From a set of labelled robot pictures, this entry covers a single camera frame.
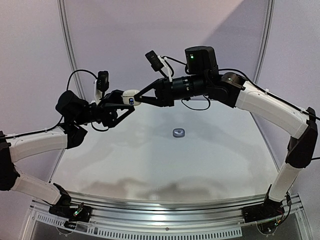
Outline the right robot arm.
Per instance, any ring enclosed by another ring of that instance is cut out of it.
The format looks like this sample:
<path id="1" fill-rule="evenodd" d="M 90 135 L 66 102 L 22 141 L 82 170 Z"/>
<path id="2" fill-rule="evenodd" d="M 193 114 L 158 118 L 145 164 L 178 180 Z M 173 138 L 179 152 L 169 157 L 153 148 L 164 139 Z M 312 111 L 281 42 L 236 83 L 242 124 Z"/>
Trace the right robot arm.
<path id="1" fill-rule="evenodd" d="M 130 103 L 172 107 L 175 100 L 203 95 L 256 114 L 285 130 L 290 135 L 286 158 L 258 208 L 262 218 L 269 218 L 278 210 L 299 172 L 312 161 L 318 139 L 315 111 L 311 107 L 301 109 L 263 90 L 241 72 L 226 70 L 220 74 L 211 46 L 193 46 L 184 52 L 186 76 L 157 79 L 135 94 Z"/>

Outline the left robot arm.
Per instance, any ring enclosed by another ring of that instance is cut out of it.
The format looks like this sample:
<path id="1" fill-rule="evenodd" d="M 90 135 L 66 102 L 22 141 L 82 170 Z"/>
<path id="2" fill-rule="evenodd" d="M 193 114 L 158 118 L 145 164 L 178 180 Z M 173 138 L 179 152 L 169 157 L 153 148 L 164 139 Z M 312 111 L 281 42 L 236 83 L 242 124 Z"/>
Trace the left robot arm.
<path id="1" fill-rule="evenodd" d="M 138 90 L 114 90 L 99 103 L 80 99 L 71 90 L 58 99 L 55 109 L 64 119 L 53 129 L 32 134 L 6 137 L 0 135 L 0 189 L 17 191 L 41 199 L 63 216 L 74 213 L 70 195 L 58 184 L 47 183 L 15 167 L 15 163 L 30 156 L 54 150 L 76 148 L 87 134 L 84 125 L 102 124 L 107 131 L 114 128 L 135 110 L 134 96 Z"/>

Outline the aluminium front rail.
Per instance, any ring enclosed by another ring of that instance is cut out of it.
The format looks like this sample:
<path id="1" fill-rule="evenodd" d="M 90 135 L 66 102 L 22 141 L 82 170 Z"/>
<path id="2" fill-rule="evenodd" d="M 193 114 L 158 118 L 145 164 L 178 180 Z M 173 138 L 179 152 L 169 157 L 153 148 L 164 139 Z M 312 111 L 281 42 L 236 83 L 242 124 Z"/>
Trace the aluminium front rail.
<path id="1" fill-rule="evenodd" d="M 73 192 L 76 204 L 92 208 L 89 222 L 66 224 L 33 200 L 23 240 L 310 240 L 312 234 L 297 194 L 285 209 L 284 223 L 246 222 L 242 208 L 260 204 L 263 195 L 201 202 L 156 202 L 99 197 Z"/>

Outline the left aluminium frame post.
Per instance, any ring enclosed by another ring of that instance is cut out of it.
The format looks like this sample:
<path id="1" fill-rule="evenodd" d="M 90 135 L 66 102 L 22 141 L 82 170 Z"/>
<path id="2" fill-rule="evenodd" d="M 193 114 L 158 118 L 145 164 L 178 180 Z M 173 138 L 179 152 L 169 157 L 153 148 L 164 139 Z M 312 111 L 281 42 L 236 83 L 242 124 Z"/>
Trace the left aluminium frame post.
<path id="1" fill-rule="evenodd" d="M 71 32 L 68 24 L 68 17 L 67 17 L 67 8 L 66 8 L 66 1 L 65 0 L 57 0 L 57 7 L 59 12 L 59 19 L 62 29 L 62 35 L 64 39 L 64 45 L 66 49 L 66 54 L 68 57 L 69 65 L 71 71 L 75 71 L 78 69 L 75 52 L 72 44 Z M 79 76 L 79 73 L 76 72 L 74 74 L 74 84 L 79 96 L 83 99 L 86 99 L 84 87 Z"/>

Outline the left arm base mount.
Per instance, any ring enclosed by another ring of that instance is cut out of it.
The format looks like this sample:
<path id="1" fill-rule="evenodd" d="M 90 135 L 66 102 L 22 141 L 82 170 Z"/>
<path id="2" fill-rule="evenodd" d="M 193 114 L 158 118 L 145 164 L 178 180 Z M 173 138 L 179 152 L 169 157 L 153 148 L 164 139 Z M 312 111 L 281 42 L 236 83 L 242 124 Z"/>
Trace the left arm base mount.
<path id="1" fill-rule="evenodd" d="M 69 222 L 88 223 L 91 219 L 93 208 L 84 203 L 76 205 L 52 205 L 48 212 L 52 215 L 68 219 Z"/>

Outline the purple earbud charging case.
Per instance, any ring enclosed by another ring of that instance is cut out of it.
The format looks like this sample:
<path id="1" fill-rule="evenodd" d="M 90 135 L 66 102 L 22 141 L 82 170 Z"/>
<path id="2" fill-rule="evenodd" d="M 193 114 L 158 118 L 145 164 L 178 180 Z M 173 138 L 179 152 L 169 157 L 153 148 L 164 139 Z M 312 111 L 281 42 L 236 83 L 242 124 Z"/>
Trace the purple earbud charging case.
<path id="1" fill-rule="evenodd" d="M 174 128 L 172 135 L 175 138 L 183 138 L 186 135 L 186 131 L 183 128 Z"/>

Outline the white earbud charging case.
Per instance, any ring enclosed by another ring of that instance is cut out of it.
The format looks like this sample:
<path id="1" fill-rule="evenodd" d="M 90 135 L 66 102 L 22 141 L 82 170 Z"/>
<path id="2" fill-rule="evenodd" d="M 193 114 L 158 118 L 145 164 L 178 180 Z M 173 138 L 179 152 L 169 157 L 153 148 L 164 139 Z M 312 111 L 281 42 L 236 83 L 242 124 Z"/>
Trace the white earbud charging case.
<path id="1" fill-rule="evenodd" d="M 139 106 L 141 104 L 141 102 L 135 100 L 135 95 L 138 94 L 139 92 L 140 91 L 137 89 L 125 90 L 122 93 L 123 104 L 128 105 L 128 106 Z"/>

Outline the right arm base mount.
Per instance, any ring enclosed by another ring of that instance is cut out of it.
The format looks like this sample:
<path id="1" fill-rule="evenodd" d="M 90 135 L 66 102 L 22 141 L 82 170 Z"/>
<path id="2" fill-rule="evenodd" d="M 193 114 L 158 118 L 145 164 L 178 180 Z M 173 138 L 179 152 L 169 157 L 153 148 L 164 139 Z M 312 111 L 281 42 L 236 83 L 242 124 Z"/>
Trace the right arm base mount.
<path id="1" fill-rule="evenodd" d="M 284 214 L 282 202 L 265 199 L 263 203 L 245 206 L 241 209 L 241 214 L 245 223 L 258 222 L 271 219 Z"/>

